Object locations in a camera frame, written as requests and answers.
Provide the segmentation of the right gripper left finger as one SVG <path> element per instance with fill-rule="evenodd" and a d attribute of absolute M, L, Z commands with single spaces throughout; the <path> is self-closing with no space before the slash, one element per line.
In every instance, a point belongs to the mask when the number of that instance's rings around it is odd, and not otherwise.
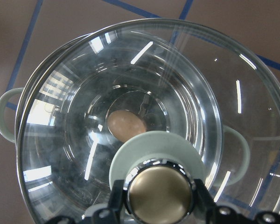
<path fill-rule="evenodd" d="M 46 224 L 120 224 L 125 199 L 124 183 L 124 180 L 116 180 L 108 203 L 90 206 L 81 221 L 76 222 L 72 217 L 60 215 L 51 218 Z"/>

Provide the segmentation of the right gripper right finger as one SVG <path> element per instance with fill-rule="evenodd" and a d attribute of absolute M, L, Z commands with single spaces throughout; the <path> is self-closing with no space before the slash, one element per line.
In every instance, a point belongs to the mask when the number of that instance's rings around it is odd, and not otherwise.
<path fill-rule="evenodd" d="M 246 218 L 233 208 L 217 205 L 201 179 L 194 179 L 194 216 L 205 224 L 280 224 L 280 214 L 262 211 L 254 219 Z"/>

